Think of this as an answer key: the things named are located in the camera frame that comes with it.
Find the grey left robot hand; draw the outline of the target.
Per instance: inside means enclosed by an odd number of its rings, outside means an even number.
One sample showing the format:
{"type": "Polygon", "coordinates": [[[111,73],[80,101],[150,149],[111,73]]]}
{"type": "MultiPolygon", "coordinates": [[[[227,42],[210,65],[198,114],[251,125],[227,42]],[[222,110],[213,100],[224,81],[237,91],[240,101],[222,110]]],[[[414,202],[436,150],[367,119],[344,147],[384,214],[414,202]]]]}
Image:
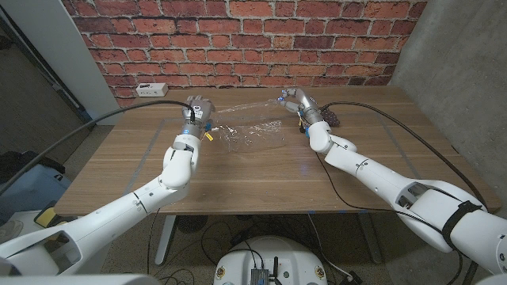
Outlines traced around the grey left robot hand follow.
{"type": "Polygon", "coordinates": [[[201,138],[208,123],[211,123],[211,114],[215,111],[213,103],[201,95],[189,96],[186,101],[194,111],[195,120],[191,120],[192,112],[188,108],[182,109],[184,124],[181,133],[201,138]]]}

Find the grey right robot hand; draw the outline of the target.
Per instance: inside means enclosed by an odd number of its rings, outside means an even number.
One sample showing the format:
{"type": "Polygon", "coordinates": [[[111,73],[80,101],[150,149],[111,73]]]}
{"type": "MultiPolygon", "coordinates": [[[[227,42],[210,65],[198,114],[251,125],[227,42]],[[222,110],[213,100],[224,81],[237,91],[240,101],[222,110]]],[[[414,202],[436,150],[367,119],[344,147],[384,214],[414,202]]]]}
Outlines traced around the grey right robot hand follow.
{"type": "Polygon", "coordinates": [[[283,89],[276,100],[289,112],[298,113],[310,125],[323,121],[318,105],[302,89],[283,89]]]}

